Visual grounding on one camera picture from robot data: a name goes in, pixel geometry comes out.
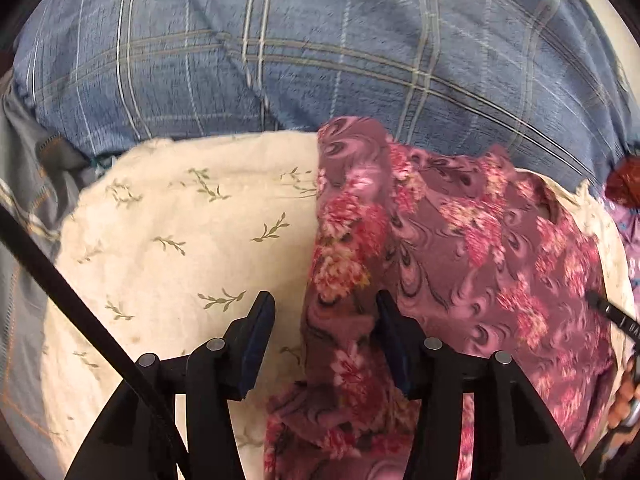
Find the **person's right hand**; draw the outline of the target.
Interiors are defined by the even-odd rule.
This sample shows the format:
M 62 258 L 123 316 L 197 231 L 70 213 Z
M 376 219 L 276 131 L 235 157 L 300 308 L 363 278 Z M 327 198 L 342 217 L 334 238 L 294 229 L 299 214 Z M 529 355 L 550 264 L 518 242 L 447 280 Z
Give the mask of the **person's right hand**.
M 632 356 L 625 368 L 615 399 L 608 410 L 608 429 L 614 429 L 630 415 L 631 402 L 638 399 L 639 387 L 634 384 L 634 359 Z

